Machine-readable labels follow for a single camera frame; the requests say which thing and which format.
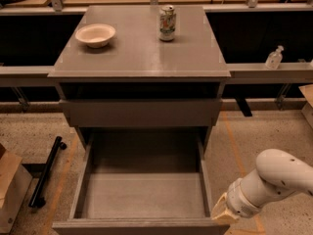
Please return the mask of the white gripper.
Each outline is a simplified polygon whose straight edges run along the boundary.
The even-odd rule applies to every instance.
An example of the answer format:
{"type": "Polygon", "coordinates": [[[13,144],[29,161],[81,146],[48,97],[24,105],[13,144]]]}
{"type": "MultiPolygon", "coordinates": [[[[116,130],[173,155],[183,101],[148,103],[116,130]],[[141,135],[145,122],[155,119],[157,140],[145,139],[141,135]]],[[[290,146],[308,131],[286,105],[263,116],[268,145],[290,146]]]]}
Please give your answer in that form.
{"type": "Polygon", "coordinates": [[[239,221],[239,216],[251,218],[260,212],[244,195],[241,188],[242,179],[234,181],[218,199],[211,211],[211,219],[218,224],[233,224],[239,221]]]}

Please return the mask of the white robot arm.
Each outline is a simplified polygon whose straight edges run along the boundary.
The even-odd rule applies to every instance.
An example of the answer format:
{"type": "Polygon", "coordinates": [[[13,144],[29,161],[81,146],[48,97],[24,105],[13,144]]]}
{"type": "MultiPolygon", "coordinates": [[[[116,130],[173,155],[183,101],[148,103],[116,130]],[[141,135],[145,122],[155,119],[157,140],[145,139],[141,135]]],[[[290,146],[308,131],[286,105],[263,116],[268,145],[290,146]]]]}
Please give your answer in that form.
{"type": "Polygon", "coordinates": [[[285,151],[267,149],[256,157],[255,169],[222,194],[211,218],[219,224],[235,223],[298,193],[313,196],[313,167],[285,151]]]}

